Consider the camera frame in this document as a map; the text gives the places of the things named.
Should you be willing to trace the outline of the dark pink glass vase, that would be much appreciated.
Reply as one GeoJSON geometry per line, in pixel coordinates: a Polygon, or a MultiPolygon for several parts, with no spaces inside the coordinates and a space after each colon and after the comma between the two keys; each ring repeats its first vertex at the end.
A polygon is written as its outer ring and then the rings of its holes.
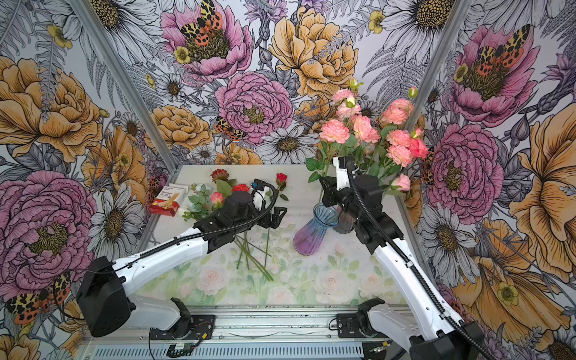
{"type": "Polygon", "coordinates": [[[356,219],[353,216],[347,214],[344,210],[341,209],[339,211],[337,224],[334,227],[334,230],[340,234],[351,233],[355,220],[356,219]]]}

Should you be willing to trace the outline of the blue purple glass vase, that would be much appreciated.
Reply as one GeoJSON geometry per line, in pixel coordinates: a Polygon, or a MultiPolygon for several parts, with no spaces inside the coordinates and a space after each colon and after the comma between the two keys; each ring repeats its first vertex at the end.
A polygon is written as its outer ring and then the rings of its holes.
{"type": "Polygon", "coordinates": [[[294,236],[292,243],[302,256],[311,256],[318,252],[328,229],[338,223],[338,210],[318,203],[313,207],[313,217],[294,236]]]}

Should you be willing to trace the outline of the pink carnation stem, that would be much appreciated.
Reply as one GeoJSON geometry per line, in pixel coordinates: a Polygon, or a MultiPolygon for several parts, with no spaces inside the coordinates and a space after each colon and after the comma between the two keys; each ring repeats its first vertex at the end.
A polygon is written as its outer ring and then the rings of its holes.
{"type": "Polygon", "coordinates": [[[315,153],[305,160],[310,171],[308,181],[318,182],[322,176],[327,176],[337,157],[351,156],[358,167],[369,168],[371,161],[368,158],[381,139],[378,129],[363,115],[325,122],[320,128],[315,153]]]}
{"type": "Polygon", "coordinates": [[[332,100],[337,105],[336,116],[340,121],[353,119],[362,114],[362,107],[359,104],[359,88],[361,85],[362,82],[352,77],[347,88],[342,88],[333,95],[332,100]]]}

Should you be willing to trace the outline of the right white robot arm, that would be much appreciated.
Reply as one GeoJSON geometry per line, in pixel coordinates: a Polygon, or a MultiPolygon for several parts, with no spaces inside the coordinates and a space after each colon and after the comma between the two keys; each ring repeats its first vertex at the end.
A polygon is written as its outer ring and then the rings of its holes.
{"type": "Polygon", "coordinates": [[[465,322],[423,272],[398,225],[383,211],[383,189],[377,177],[363,174],[353,157],[335,157],[334,176],[320,184],[325,206],[337,205],[353,218],[356,238],[394,279],[413,318],[375,298],[358,306],[366,335],[381,333],[409,353],[411,359],[490,359],[484,334],[476,322],[465,322]]]}

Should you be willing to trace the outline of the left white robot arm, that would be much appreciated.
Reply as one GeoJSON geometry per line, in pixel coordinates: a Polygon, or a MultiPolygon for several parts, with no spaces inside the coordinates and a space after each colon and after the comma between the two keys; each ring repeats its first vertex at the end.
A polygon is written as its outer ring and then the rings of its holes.
{"type": "Polygon", "coordinates": [[[255,226],[276,229],[287,208],[278,207],[278,189],[262,180],[250,192],[234,191],[223,205],[191,228],[155,247],[110,260],[101,256],[86,270],[76,301],[94,338],[128,328],[149,328],[171,338],[195,329],[182,300],[138,297],[141,287],[168,271],[232,243],[255,226]]]}

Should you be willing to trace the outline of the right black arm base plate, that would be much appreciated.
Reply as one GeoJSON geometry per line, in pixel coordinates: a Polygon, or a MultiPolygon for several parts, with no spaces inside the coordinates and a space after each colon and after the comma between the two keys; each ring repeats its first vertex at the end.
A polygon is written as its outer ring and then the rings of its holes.
{"type": "Polygon", "coordinates": [[[339,313],[336,315],[336,330],[339,338],[387,338],[388,335],[376,331],[365,315],[339,313]]]}

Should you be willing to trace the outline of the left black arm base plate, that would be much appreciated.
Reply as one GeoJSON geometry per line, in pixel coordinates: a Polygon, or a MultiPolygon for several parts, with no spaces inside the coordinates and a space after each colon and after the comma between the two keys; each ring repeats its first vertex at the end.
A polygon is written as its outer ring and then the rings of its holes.
{"type": "Polygon", "coordinates": [[[215,315],[191,315],[181,317],[168,330],[150,329],[151,341],[204,341],[212,338],[215,330],[215,315]]]}

